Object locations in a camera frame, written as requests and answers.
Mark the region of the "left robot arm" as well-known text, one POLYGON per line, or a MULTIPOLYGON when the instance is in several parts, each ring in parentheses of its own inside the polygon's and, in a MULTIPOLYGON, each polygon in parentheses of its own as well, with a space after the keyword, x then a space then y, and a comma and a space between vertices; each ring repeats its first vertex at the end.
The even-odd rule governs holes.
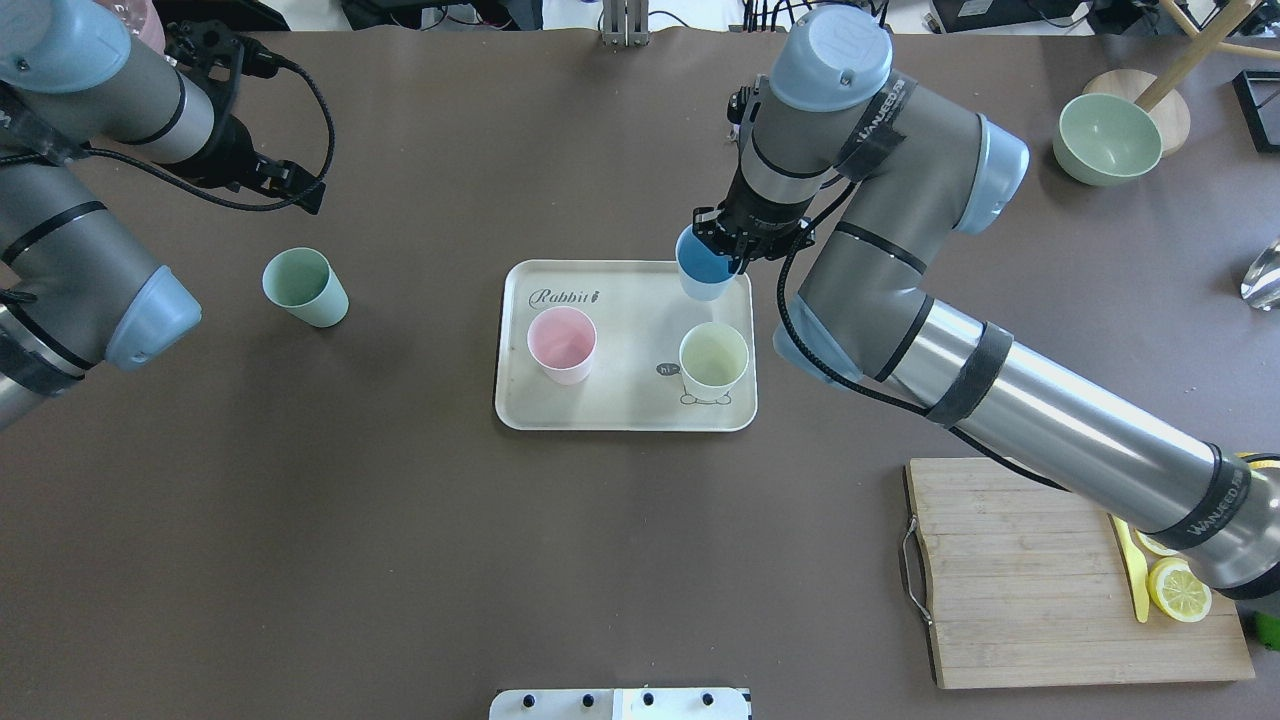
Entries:
POLYGON ((291 59, 216 20, 178 23, 159 53, 92 1, 3 4, 3 424, 64 395, 100 363, 143 366, 202 309, 72 172, 101 156, 193 196, 252 190, 260 211, 317 213, 323 173, 259 152, 233 114, 242 76, 294 73, 291 59))

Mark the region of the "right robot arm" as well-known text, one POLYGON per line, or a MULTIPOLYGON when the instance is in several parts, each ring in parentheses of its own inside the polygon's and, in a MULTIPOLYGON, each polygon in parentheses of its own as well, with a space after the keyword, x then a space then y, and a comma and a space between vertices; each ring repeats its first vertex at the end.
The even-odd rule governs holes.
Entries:
POLYGON ((992 459, 1016 461, 1180 552, 1240 606, 1277 614, 1277 473, 936 299, 925 273, 954 233, 988 227, 1018 191, 1027 145, 893 68, 890 33, 844 4, 801 17, 769 73, 735 100, 739 160, 692 234, 733 274, 810 247, 828 176, 847 202, 799 291, 781 293, 776 347, 831 384, 890 400, 992 459))

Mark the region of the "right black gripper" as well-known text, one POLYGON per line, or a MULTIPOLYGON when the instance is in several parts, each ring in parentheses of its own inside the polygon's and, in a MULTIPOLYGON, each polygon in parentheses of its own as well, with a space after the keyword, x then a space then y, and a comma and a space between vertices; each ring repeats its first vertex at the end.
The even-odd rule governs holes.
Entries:
POLYGON ((801 234, 801 218, 817 195, 814 176, 792 177, 764 170, 764 178, 781 181, 783 191, 796 190, 799 200, 762 195, 739 167, 724 201, 716 208, 694 210, 695 236, 713 252, 727 256, 732 275, 744 274, 750 261, 786 255, 801 234))

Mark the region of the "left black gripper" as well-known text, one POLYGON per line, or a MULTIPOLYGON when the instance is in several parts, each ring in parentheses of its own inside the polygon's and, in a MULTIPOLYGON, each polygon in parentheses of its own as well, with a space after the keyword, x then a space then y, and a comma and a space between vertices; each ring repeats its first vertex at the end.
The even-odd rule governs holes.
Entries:
POLYGON ((172 163, 170 172, 204 190, 248 188, 264 196, 282 196, 316 215, 326 184, 292 161, 274 161, 256 151, 244 124, 228 117, 192 158, 172 163))

